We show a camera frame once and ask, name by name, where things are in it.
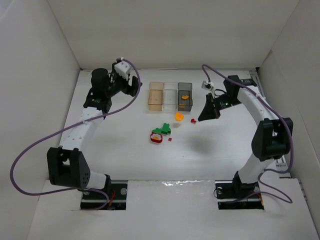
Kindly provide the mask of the clear transparent bin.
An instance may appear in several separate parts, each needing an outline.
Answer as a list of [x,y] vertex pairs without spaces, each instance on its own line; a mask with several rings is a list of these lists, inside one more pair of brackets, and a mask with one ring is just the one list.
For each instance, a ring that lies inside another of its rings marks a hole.
[[174,112],[178,105],[178,83],[165,82],[163,88],[163,110]]

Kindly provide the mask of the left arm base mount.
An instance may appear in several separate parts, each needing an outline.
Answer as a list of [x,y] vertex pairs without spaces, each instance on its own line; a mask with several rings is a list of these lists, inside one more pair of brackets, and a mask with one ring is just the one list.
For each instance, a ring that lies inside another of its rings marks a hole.
[[80,209],[81,210],[106,210],[106,211],[124,211],[127,208],[127,193],[128,181],[127,180],[112,180],[111,190],[106,197],[96,191],[84,192],[81,197]]

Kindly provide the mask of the amber transparent bin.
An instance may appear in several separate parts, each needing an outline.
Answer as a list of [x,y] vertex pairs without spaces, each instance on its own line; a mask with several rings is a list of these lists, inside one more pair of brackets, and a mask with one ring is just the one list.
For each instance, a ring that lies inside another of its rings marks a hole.
[[148,109],[162,111],[164,104],[164,82],[150,82],[148,95]]

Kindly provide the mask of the grey transparent bin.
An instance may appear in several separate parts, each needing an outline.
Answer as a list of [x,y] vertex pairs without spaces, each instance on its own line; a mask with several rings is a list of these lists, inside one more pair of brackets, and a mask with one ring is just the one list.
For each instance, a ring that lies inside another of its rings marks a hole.
[[190,82],[179,82],[177,90],[178,111],[190,112],[193,107],[193,85]]

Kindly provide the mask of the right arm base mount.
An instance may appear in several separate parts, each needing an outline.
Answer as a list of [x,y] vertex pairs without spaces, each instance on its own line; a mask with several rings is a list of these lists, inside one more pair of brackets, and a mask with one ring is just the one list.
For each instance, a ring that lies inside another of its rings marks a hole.
[[214,196],[219,210],[263,210],[257,182],[236,186],[232,180],[215,180]]

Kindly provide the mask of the orange quarter-round lego piece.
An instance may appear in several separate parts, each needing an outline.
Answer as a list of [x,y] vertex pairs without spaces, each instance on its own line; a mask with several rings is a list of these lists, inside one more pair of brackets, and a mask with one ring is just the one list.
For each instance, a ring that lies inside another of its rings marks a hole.
[[177,112],[175,114],[175,120],[178,121],[178,122],[182,121],[184,118],[185,118],[185,116],[183,114],[179,113],[179,112]]

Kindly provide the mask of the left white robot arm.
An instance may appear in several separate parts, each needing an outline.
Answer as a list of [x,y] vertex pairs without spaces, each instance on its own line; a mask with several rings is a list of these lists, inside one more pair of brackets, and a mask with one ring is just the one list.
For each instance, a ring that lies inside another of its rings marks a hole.
[[122,92],[137,97],[141,83],[130,76],[134,68],[122,61],[111,71],[97,68],[91,73],[91,88],[86,96],[79,124],[72,127],[67,137],[47,154],[49,180],[52,185],[80,191],[97,189],[109,194],[111,178],[90,169],[84,150],[96,129],[106,118],[112,106],[112,97]]

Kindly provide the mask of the orange curved lego piece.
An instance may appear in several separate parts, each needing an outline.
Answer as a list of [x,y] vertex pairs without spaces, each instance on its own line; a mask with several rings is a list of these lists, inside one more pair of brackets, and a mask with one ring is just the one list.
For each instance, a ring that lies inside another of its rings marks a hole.
[[189,95],[182,95],[182,96],[181,96],[181,99],[182,99],[183,101],[187,101],[189,98],[190,98]]

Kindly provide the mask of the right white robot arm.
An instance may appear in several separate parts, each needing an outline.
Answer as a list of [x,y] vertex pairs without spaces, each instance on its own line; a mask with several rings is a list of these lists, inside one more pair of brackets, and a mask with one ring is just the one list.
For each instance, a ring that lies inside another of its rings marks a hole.
[[222,95],[215,96],[210,92],[205,96],[205,105],[198,121],[218,119],[223,110],[239,104],[243,104],[252,116],[257,126],[251,141],[252,154],[231,182],[215,183],[218,199],[242,199],[255,192],[259,187],[259,177],[274,160],[290,152],[293,121],[289,117],[280,119],[270,110],[253,79],[230,75],[223,85],[225,90]]

